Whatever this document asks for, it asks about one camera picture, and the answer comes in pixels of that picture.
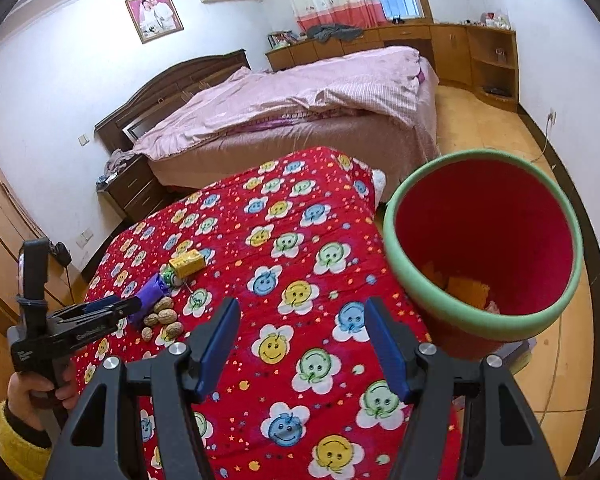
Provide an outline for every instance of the walnut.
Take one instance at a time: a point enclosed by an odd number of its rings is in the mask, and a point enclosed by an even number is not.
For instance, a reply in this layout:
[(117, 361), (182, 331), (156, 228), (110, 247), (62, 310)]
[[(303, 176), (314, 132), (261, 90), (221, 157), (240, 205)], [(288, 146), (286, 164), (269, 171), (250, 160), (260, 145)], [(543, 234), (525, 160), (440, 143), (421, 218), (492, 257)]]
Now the walnut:
[(173, 308), (173, 300), (169, 296), (165, 296), (154, 305), (154, 312), (158, 314), (161, 310)]
[(175, 322), (178, 319), (178, 314), (175, 310), (167, 308), (165, 310), (161, 310), (158, 313), (158, 321), (160, 321), (163, 325), (168, 325)]
[(182, 332), (184, 332), (184, 327), (179, 321), (171, 323), (169, 326), (167, 326), (167, 328), (164, 329), (165, 336), (167, 336), (167, 338), (170, 340), (176, 339), (180, 334), (182, 334)]
[(142, 329), (142, 340), (145, 343), (148, 343), (149, 341), (151, 341), (151, 338), (154, 336), (154, 331), (151, 330), (149, 327), (145, 326)]
[(160, 320), (158, 319), (157, 314), (149, 314), (147, 317), (144, 318), (144, 324), (146, 326), (155, 326), (158, 323), (160, 323)]

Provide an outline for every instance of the black cuff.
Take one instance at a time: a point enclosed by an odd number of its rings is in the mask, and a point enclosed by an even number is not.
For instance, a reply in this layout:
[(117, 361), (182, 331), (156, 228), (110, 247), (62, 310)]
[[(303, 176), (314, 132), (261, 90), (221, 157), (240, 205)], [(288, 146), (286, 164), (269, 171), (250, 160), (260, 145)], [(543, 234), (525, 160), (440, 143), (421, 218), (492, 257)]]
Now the black cuff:
[(29, 424), (22, 422), (17, 416), (13, 415), (9, 409), (8, 400), (4, 403), (4, 417), (7, 419), (11, 429), (30, 444), (44, 449), (51, 448), (51, 439), (49, 439), (46, 431), (35, 430)]

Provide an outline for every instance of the red tablecloth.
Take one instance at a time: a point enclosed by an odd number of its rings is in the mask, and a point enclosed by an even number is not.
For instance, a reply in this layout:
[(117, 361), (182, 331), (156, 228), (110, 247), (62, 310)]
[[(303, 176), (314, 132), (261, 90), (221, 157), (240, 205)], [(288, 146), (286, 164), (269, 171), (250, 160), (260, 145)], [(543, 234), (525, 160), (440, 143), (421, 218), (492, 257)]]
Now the red tablecloth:
[[(238, 338), (218, 387), (194, 407), (217, 478), (388, 475), (410, 407), (386, 387), (362, 303), (379, 296), (420, 340), (428, 335), (388, 268), (373, 216), (369, 168), (313, 148), (208, 186), (107, 250), (88, 300), (129, 297), (173, 255), (203, 252), (206, 269), (172, 293), (186, 332), (179, 339), (225, 296), (240, 303)], [(156, 327), (145, 343), (122, 320), (76, 358), (78, 387), (106, 355), (150, 358), (171, 342)], [(162, 480), (149, 398), (141, 410), (150, 478)], [(442, 479), (455, 476), (459, 441), (450, 422)]]

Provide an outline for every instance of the person's left hand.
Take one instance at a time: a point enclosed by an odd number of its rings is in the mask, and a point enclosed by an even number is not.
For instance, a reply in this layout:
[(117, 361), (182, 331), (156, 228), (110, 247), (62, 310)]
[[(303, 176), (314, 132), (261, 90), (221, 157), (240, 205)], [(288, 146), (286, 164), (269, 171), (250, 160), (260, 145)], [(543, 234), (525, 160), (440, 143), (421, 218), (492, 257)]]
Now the person's left hand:
[[(58, 400), (62, 400), (62, 405), (68, 410), (74, 409), (78, 402), (75, 373), (75, 364), (71, 361), (62, 372), (62, 378), (66, 384), (56, 390), (56, 397)], [(10, 412), (34, 430), (43, 430), (38, 413), (31, 404), (30, 394), (32, 392), (50, 392), (53, 387), (51, 381), (32, 372), (13, 374), (7, 387)]]

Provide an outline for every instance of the bedside table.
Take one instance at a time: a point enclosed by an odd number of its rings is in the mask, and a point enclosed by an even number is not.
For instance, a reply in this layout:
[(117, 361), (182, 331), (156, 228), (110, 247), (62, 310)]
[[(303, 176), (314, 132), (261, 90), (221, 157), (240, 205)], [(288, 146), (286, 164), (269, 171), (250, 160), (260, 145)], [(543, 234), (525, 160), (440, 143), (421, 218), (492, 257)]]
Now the bedside table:
[(133, 223), (176, 200), (176, 196), (158, 182), (144, 156), (136, 156), (128, 161), (126, 168), (99, 189), (98, 193), (105, 197), (120, 216)]

